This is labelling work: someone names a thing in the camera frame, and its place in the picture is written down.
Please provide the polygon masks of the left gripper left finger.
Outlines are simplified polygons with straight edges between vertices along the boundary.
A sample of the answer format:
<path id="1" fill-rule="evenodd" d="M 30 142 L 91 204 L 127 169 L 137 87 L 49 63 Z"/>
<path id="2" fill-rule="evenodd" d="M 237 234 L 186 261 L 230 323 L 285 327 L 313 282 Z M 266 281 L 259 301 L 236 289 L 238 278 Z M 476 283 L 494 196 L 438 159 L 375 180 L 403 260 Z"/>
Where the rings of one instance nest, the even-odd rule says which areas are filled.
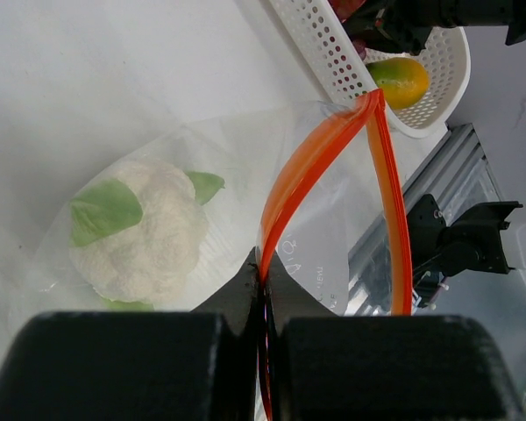
<path id="1" fill-rule="evenodd" d="M 0 420 L 251 420 L 257 267 L 190 312 L 29 320 L 0 368 Z"/>

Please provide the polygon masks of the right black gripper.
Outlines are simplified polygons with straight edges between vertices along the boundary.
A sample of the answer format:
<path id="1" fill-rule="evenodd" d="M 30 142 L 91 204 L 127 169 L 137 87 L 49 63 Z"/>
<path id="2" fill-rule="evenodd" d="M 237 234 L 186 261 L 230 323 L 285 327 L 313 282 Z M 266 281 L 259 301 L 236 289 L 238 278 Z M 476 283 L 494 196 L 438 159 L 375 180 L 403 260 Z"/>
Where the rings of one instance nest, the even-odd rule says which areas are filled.
<path id="1" fill-rule="evenodd" d="M 355 15 L 373 33 L 369 49 L 417 56 L 425 48 L 433 26 L 421 22 L 421 1 L 367 1 Z"/>

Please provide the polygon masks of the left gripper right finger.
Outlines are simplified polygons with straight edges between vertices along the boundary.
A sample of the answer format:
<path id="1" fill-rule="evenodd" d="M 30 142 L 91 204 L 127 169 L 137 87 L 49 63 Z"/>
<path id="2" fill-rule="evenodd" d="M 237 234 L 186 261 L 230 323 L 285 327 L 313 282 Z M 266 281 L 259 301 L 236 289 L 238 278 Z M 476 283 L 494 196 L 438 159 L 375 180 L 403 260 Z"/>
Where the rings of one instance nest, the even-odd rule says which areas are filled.
<path id="1" fill-rule="evenodd" d="M 273 257 L 262 400 L 270 420 L 521 420 L 494 339 L 456 315 L 340 317 Z"/>

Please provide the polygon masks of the red grape bunch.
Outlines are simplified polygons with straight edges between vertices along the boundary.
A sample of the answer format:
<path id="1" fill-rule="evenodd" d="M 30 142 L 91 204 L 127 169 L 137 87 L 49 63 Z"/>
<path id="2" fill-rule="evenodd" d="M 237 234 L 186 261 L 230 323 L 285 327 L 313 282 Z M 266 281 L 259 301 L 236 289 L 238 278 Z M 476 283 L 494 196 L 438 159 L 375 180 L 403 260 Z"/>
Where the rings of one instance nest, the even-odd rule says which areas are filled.
<path id="1" fill-rule="evenodd" d="M 360 18 L 354 15 L 366 5 L 367 0 L 329 0 L 330 7 L 342 24 L 361 60 L 365 60 L 367 49 L 371 47 L 373 33 Z"/>

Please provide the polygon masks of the white cauliflower with leaves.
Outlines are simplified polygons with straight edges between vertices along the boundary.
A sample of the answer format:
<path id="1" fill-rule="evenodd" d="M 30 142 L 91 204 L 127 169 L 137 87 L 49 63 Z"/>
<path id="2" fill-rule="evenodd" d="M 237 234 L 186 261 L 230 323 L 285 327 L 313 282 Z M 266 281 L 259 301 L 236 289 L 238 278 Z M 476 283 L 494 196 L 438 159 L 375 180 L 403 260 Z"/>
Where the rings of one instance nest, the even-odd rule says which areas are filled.
<path id="1" fill-rule="evenodd" d="M 122 161 L 69 202 L 69 256 L 104 300 L 153 307 L 174 299 L 209 232 L 205 205 L 224 178 L 168 162 Z"/>

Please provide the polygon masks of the clear zip top bag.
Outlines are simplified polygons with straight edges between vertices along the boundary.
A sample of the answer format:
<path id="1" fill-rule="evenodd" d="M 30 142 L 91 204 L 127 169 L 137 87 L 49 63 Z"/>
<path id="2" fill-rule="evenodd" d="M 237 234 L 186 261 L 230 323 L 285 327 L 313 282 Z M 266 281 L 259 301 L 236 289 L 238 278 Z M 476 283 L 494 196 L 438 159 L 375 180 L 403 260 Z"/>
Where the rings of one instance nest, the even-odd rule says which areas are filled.
<path id="1" fill-rule="evenodd" d="M 69 256 L 69 202 L 122 161 L 159 160 L 224 178 L 204 207 L 209 232 L 181 293 L 150 306 L 101 298 Z M 409 229 L 381 90 L 351 108 L 305 103 L 278 112 L 182 126 L 101 170 L 60 207 L 25 278 L 28 321 L 46 312 L 190 312 L 233 276 L 249 255 L 257 267 L 255 406 L 262 400 L 264 294 L 273 257 L 320 304 L 345 317 L 349 239 L 358 205 L 370 199 L 387 223 L 392 265 L 389 316 L 412 302 Z"/>

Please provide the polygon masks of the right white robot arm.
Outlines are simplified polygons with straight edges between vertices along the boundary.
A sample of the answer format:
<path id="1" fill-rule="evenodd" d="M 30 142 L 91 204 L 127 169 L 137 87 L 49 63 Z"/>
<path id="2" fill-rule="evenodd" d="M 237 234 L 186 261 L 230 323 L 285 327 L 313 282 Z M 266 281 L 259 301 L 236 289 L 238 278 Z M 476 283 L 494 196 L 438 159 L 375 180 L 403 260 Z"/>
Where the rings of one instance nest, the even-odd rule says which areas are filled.
<path id="1" fill-rule="evenodd" d="M 343 23 L 351 40 L 388 54 L 419 55 L 435 28 L 506 26 L 507 46 L 526 40 L 526 0 L 366 1 Z"/>

